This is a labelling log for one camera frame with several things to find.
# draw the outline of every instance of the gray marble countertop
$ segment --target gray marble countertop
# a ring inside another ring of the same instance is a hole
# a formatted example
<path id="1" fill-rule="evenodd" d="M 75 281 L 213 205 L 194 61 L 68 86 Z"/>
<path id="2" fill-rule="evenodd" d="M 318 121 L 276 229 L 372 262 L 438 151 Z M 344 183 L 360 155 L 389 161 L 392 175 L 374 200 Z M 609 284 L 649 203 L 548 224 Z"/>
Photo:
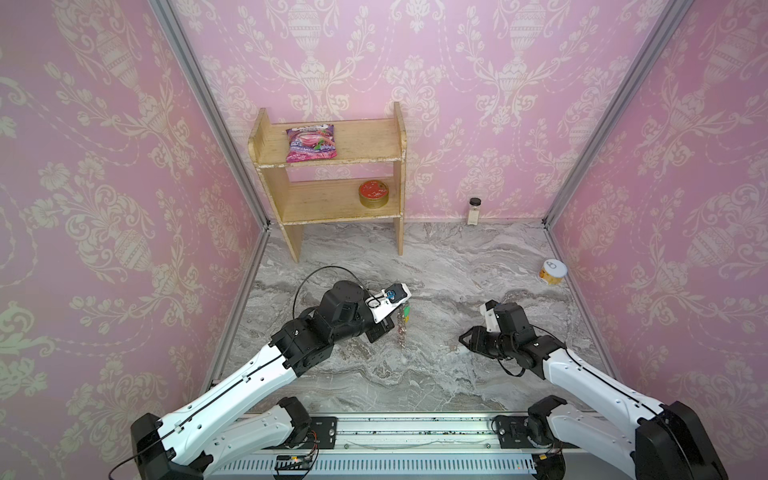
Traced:
<path id="1" fill-rule="evenodd" d="M 344 266 L 371 290 L 406 283 L 413 298 L 404 333 L 394 329 L 373 344 L 361 336 L 336 345 L 328 360 L 264 399 L 256 411 L 284 396 L 297 396 L 311 412 L 525 411 L 550 394 L 574 400 L 530 372 L 507 376 L 497 362 L 458 343 L 460 334 L 484 323 L 478 308 L 487 300 L 519 303 L 531 323 L 603 369 L 568 287 L 538 279 L 543 261 L 553 257 L 538 221 L 407 223 L 402 257 L 394 235 L 390 223 L 307 225 L 301 262 L 294 263 L 282 234 L 273 231 L 224 375 L 290 319 L 296 288 L 319 266 Z M 318 272 L 302 288 L 296 311 L 317 305 L 337 280 L 348 277 L 336 269 Z"/>

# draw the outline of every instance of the robotic arm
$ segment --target robotic arm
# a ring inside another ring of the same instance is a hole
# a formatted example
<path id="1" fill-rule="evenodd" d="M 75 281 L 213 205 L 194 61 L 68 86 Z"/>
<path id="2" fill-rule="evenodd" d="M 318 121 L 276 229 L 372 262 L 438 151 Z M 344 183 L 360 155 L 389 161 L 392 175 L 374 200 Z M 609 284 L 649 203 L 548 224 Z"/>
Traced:
<path id="1" fill-rule="evenodd" d="M 131 425 L 141 478 L 199 480 L 254 450 L 304 443 L 310 415 L 296 397 L 233 422 L 330 357 L 335 343 L 363 333 L 371 343 L 381 338 L 395 327 L 390 315 L 410 297 L 402 283 L 371 296 L 356 283 L 336 282 L 319 306 L 285 323 L 248 363 L 200 398 L 163 417 L 147 413 Z"/>
<path id="2" fill-rule="evenodd" d="M 559 339 L 538 336 L 517 303 L 491 300 L 480 311 L 485 325 L 461 335 L 462 345 L 490 359 L 515 360 L 604 417 L 583 415 L 564 399 L 549 396 L 528 409 L 528 434 L 535 443 L 572 443 L 637 480 L 727 480 L 692 409 L 645 396 L 598 371 Z M 540 475 L 549 475 L 546 468 L 538 466 Z"/>

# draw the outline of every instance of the floral wallpaper pattern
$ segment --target floral wallpaper pattern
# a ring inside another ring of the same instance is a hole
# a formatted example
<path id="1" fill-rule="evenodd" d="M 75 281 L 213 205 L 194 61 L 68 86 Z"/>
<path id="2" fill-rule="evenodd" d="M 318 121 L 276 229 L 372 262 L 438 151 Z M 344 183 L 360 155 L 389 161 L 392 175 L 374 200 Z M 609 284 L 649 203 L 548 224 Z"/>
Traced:
<path id="1" fill-rule="evenodd" d="M 3 8 L 0 152 L 0 478 L 105 478 L 201 387 L 260 229 L 146 2 Z"/>
<path id="2" fill-rule="evenodd" d="M 474 196 L 484 217 L 543 217 L 666 3 L 173 1 L 246 163 L 261 107 L 317 122 L 391 116 L 399 101 L 407 215 L 432 219 L 465 216 Z"/>
<path id="3" fill-rule="evenodd" d="M 554 229 L 624 380 L 768 456 L 768 2 L 697 1 Z"/>

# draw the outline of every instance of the candy bag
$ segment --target candy bag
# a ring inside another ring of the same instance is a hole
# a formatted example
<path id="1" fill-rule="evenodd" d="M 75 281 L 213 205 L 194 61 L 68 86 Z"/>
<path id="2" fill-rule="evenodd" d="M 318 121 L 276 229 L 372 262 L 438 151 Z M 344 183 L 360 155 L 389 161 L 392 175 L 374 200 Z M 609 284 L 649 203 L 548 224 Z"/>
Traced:
<path id="1" fill-rule="evenodd" d="M 333 141 L 333 125 L 311 125 L 286 130 L 290 148 L 287 162 L 334 158 L 336 143 Z"/>

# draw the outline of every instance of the damask wallpaper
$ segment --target damask wallpaper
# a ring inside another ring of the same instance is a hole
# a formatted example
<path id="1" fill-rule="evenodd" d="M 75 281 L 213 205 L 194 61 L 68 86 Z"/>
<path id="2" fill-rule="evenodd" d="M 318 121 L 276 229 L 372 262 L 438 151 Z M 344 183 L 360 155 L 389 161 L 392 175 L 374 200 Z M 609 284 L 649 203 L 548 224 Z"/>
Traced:
<path id="1" fill-rule="evenodd" d="M 473 196 L 483 217 L 543 217 L 666 2 L 173 1 L 244 159 L 261 107 L 314 122 L 401 102 L 411 219 L 463 217 Z"/>
<path id="2" fill-rule="evenodd" d="M 195 396 L 258 231 L 148 3 L 5 2 L 0 478 L 106 478 Z"/>
<path id="3" fill-rule="evenodd" d="M 768 458 L 768 1 L 697 0 L 554 229 L 625 382 Z"/>

